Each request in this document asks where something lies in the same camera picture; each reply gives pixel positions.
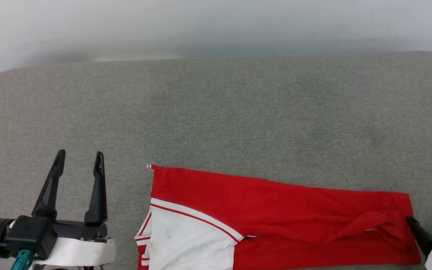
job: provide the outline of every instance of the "red garment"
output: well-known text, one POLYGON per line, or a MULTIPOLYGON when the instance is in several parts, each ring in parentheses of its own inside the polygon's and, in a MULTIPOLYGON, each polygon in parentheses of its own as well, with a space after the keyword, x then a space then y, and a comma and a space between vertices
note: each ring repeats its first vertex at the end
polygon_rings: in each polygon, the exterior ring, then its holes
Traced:
POLYGON ((406 193, 314 188, 151 168, 151 198, 197 210, 243 237, 250 236, 236 239, 230 235, 235 239, 234 270, 421 262, 405 221, 413 215, 406 193))

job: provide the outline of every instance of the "white background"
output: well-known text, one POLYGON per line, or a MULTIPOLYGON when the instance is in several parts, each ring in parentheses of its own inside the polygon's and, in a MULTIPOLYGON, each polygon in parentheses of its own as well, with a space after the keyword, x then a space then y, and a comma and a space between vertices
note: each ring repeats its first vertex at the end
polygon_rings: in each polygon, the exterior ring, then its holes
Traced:
POLYGON ((40 63, 432 51, 432 0, 0 0, 0 72, 40 63))

